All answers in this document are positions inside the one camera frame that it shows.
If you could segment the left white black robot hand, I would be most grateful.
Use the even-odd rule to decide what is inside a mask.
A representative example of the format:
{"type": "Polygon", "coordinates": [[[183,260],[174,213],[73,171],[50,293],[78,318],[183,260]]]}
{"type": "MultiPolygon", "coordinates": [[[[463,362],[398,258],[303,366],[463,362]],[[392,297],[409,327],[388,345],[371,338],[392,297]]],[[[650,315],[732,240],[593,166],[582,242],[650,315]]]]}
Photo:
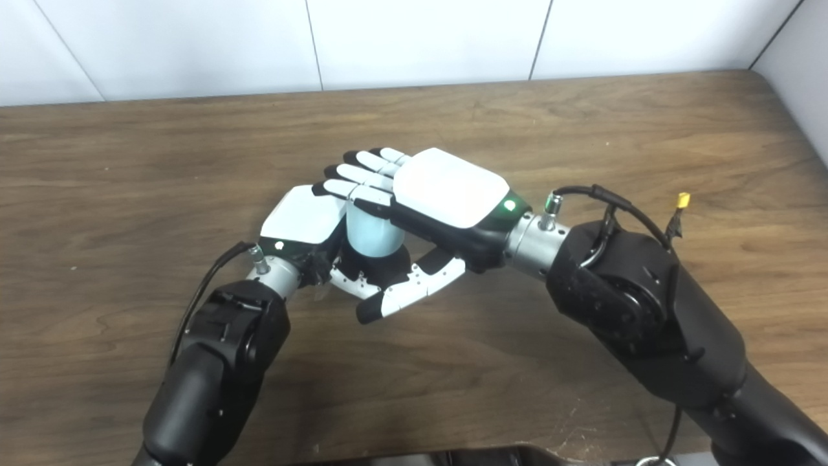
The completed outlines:
{"type": "Polygon", "coordinates": [[[249,280],[259,281],[284,301],[301,288],[333,285],[360,299],[381,292],[365,278],[349,278],[340,269],[346,238],[345,201],[314,195],[312,186],[290,189],[269,213],[252,252],[256,269],[249,280]]]}

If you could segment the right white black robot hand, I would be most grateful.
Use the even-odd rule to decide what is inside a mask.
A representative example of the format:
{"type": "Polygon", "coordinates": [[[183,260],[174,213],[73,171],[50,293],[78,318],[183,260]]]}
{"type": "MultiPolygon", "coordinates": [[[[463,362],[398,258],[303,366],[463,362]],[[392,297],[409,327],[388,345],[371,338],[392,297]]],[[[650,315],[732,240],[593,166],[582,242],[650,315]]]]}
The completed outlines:
{"type": "Polygon", "coordinates": [[[393,148],[347,151],[323,171],[314,195],[331,195],[389,221],[434,248],[358,304],[370,324],[457,280],[505,265],[508,236],[530,205],[498,174],[438,148],[408,155],[393,148]]]}

